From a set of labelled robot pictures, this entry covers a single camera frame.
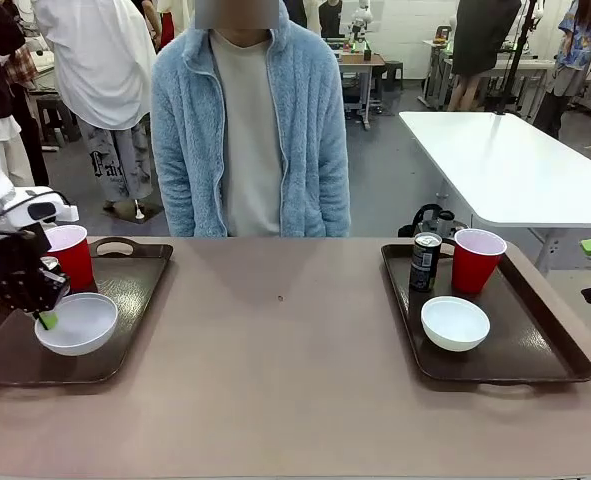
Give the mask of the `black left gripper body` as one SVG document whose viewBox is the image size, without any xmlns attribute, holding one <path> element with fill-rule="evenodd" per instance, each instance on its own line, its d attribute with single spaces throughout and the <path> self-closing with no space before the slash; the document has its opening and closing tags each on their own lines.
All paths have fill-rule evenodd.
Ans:
<svg viewBox="0 0 591 480">
<path fill-rule="evenodd" d="M 0 303 L 39 314 L 52 310 L 70 292 L 70 277 L 44 262 L 50 249 L 39 223 L 0 230 Z"/>
</svg>

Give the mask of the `white round bowl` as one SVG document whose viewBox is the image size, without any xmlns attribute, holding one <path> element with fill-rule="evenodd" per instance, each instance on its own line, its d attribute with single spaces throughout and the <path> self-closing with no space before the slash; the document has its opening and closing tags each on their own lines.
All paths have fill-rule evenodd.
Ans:
<svg viewBox="0 0 591 480">
<path fill-rule="evenodd" d="M 35 336 L 46 349 L 69 357 L 89 354 L 106 344 L 119 315 L 116 304 L 98 293 L 66 296 L 51 311 L 57 314 L 57 325 L 44 330 L 36 321 Z"/>
<path fill-rule="evenodd" d="M 491 329 L 490 320 L 481 308 L 454 296 L 438 296 L 425 302 L 420 320 L 428 339 L 450 352 L 476 348 Z"/>
</svg>

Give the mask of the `red plastic cup white inside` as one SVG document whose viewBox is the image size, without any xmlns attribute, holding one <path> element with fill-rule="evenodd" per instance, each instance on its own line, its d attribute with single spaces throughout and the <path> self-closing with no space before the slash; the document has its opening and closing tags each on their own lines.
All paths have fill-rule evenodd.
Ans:
<svg viewBox="0 0 591 480">
<path fill-rule="evenodd" d="M 87 230 L 79 225 L 62 225 L 46 230 L 45 235 L 51 245 L 48 255 L 55 257 L 70 277 L 71 290 L 75 293 L 95 291 Z"/>
<path fill-rule="evenodd" d="M 452 285 L 466 294 L 479 294 L 507 250 L 495 233 L 475 228 L 454 235 Z"/>
</svg>

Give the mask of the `black yellow drink can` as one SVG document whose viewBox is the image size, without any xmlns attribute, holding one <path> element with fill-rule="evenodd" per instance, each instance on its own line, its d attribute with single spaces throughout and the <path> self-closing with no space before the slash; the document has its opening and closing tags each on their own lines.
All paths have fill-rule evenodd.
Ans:
<svg viewBox="0 0 591 480">
<path fill-rule="evenodd" d="M 422 232 L 414 237 L 409 276 L 412 290 L 428 292 L 433 288 L 441 245 L 442 238 L 435 233 Z"/>
</svg>

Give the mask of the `person's left forearm blue sleeve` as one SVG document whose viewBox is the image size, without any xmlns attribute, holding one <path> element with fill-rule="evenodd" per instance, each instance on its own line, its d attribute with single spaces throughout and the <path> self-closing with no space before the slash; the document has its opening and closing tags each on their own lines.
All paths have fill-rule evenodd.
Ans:
<svg viewBox="0 0 591 480">
<path fill-rule="evenodd" d="M 298 237 L 346 237 L 351 226 L 348 155 L 345 144 L 324 144 L 307 155 L 302 181 Z"/>
</svg>

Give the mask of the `person's right forearm blue sleeve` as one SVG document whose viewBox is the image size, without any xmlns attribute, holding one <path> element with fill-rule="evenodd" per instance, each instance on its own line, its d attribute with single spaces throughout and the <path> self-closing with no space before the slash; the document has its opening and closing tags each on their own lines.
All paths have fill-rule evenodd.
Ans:
<svg viewBox="0 0 591 480">
<path fill-rule="evenodd" d="M 180 142 L 153 141 L 156 170 L 169 231 L 174 237 L 219 237 L 208 178 Z"/>
</svg>

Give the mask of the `dark brown serving tray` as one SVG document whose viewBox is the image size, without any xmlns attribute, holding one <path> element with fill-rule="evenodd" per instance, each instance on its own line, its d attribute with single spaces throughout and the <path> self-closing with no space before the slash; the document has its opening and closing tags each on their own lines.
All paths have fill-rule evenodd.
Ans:
<svg viewBox="0 0 591 480">
<path fill-rule="evenodd" d="M 97 351 L 65 357 L 40 345 L 35 322 L 0 304 L 0 387 L 97 384 L 119 371 L 173 253 L 161 243 L 104 237 L 89 245 L 94 287 L 118 308 L 116 330 Z"/>
<path fill-rule="evenodd" d="M 550 303 L 544 300 L 515 263 L 508 249 L 478 295 L 451 288 L 452 257 L 442 249 L 434 288 L 428 293 L 409 288 L 412 246 L 381 247 L 383 262 L 400 311 L 405 334 L 419 372 L 445 382 L 492 385 L 570 384 L 591 380 L 591 361 L 569 335 Z M 489 317 L 490 333 L 469 352 L 449 352 L 436 346 L 420 321 L 423 305 L 442 296 L 466 299 Z"/>
</svg>

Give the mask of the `white folding table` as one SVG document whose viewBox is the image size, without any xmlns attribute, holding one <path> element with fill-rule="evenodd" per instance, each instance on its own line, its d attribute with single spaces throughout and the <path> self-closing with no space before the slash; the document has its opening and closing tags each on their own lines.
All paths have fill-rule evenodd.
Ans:
<svg viewBox="0 0 591 480">
<path fill-rule="evenodd" d="M 591 159 L 510 114 L 399 115 L 474 216 L 495 227 L 543 229 L 546 273 L 562 234 L 591 228 Z"/>
</svg>

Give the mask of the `black metal stool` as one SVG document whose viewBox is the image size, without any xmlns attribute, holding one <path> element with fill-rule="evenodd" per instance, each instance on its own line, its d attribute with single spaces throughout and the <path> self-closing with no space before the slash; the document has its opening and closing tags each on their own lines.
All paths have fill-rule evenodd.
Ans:
<svg viewBox="0 0 591 480">
<path fill-rule="evenodd" d="M 33 100 L 43 146 L 63 148 L 80 139 L 75 115 L 57 94 L 41 94 Z"/>
</svg>

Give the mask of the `black tripod pole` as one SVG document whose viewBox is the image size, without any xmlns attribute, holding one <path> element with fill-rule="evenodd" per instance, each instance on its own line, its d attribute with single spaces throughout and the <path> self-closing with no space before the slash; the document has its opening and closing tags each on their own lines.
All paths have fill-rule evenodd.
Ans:
<svg viewBox="0 0 591 480">
<path fill-rule="evenodd" d="M 532 30 L 534 25 L 534 12 L 538 5 L 538 0 L 527 0 L 527 6 L 524 13 L 520 15 L 520 21 L 518 22 L 519 30 L 516 42 L 516 47 L 512 50 L 509 55 L 509 59 L 506 62 L 508 72 L 504 74 L 502 85 L 503 90 L 496 102 L 494 113 L 497 115 L 503 115 L 506 112 L 506 106 L 508 104 L 509 97 L 513 89 L 515 78 L 519 63 L 521 61 L 524 46 L 527 42 L 529 32 Z"/>
</svg>

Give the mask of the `person in white shirt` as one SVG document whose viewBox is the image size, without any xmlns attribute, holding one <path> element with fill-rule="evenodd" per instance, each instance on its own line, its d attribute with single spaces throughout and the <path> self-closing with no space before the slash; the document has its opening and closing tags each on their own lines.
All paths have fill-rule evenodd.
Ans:
<svg viewBox="0 0 591 480">
<path fill-rule="evenodd" d="M 105 210 L 138 203 L 153 191 L 147 124 L 156 53 L 143 15 L 132 0 L 31 0 L 31 6 Z"/>
</svg>

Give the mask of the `person in black dress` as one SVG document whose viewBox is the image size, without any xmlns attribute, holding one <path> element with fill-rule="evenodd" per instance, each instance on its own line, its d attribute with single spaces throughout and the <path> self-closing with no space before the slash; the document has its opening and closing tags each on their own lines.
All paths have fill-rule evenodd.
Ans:
<svg viewBox="0 0 591 480">
<path fill-rule="evenodd" d="M 481 74 L 496 65 L 520 8 L 521 0 L 459 0 L 452 58 L 456 86 L 448 112 L 471 109 Z"/>
</svg>

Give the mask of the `dark plastic stool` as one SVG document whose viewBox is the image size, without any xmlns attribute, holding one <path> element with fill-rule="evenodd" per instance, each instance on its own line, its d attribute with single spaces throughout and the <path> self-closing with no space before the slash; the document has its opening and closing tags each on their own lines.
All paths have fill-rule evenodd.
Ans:
<svg viewBox="0 0 591 480">
<path fill-rule="evenodd" d="M 385 62 L 385 77 L 383 78 L 386 92 L 402 91 L 404 88 L 404 63 L 398 60 Z"/>
</svg>

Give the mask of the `person in blue fleece jacket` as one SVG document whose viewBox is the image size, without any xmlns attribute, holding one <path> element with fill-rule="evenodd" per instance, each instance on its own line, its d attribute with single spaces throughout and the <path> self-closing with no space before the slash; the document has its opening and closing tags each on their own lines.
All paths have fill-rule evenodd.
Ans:
<svg viewBox="0 0 591 480">
<path fill-rule="evenodd" d="M 153 67 L 151 133 L 194 156 L 219 237 L 298 237 L 304 159 L 347 150 L 338 61 L 284 0 L 194 0 Z"/>
</svg>

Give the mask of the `wooden top work desk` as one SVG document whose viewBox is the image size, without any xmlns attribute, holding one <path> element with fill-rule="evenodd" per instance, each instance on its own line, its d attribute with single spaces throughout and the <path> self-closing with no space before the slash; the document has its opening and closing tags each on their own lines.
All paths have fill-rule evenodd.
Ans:
<svg viewBox="0 0 591 480">
<path fill-rule="evenodd" d="M 354 75 L 359 82 L 359 97 L 355 102 L 344 101 L 344 111 L 354 112 L 361 120 L 366 131 L 371 129 L 370 125 L 370 103 L 371 85 L 373 72 L 376 67 L 384 67 L 385 61 L 382 56 L 376 53 L 367 55 L 363 53 L 340 53 L 338 56 L 340 76 Z"/>
</svg>

